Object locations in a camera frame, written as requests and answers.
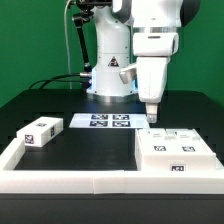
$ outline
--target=white platform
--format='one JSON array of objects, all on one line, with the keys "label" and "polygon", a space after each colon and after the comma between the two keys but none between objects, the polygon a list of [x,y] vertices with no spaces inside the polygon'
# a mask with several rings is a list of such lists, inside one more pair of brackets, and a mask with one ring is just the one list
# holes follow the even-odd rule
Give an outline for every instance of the white platform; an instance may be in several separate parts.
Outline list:
[{"label": "white platform", "polygon": [[14,139],[1,154],[0,193],[224,194],[224,167],[218,159],[209,171],[15,171],[24,153],[24,141]]}]

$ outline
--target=green backdrop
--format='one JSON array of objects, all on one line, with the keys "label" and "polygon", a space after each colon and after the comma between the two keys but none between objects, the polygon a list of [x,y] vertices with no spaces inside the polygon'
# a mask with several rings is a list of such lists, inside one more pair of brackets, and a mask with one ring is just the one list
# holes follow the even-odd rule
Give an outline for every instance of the green backdrop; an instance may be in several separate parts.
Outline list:
[{"label": "green backdrop", "polygon": [[[68,72],[64,7],[65,0],[0,1],[0,106],[33,82]],[[180,50],[169,64],[166,88],[200,91],[224,107],[223,8],[223,0],[202,0],[197,17],[180,30]],[[82,70],[78,39],[72,22],[68,28],[72,71],[78,72]],[[85,25],[85,35],[94,65],[93,23]],[[57,83],[50,87],[69,88],[69,84]]]}]

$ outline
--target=warning label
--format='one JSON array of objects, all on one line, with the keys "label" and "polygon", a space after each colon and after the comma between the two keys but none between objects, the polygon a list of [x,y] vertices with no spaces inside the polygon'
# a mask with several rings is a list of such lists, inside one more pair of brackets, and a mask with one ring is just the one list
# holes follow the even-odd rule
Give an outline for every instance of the warning label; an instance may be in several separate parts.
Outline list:
[{"label": "warning label", "polygon": [[119,67],[119,64],[117,62],[117,59],[115,57],[113,57],[110,61],[110,63],[108,64],[109,67]]}]

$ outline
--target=black table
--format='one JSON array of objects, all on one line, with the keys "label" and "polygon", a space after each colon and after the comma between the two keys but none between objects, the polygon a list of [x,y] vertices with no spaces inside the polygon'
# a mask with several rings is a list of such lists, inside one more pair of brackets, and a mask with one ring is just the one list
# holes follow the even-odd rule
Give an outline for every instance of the black table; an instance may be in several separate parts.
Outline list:
[{"label": "black table", "polygon": [[[16,170],[136,170],[133,129],[70,129],[74,113],[145,113],[139,101],[100,103],[79,90],[28,90],[0,109],[0,152],[40,116],[64,131]],[[152,127],[194,128],[224,160],[224,110],[198,92],[168,91]],[[223,195],[0,195],[1,223],[221,223]]]}]

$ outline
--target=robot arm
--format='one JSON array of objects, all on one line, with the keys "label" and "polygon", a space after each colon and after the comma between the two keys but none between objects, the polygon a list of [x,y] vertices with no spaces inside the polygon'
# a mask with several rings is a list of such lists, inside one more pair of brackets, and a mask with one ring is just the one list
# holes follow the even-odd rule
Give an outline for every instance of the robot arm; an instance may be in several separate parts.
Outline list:
[{"label": "robot arm", "polygon": [[123,82],[137,73],[140,101],[146,103],[149,123],[157,121],[157,105],[166,85],[167,64],[178,51],[177,28],[196,15],[200,0],[113,0],[117,18],[139,29],[133,37],[135,66],[121,70]]}]

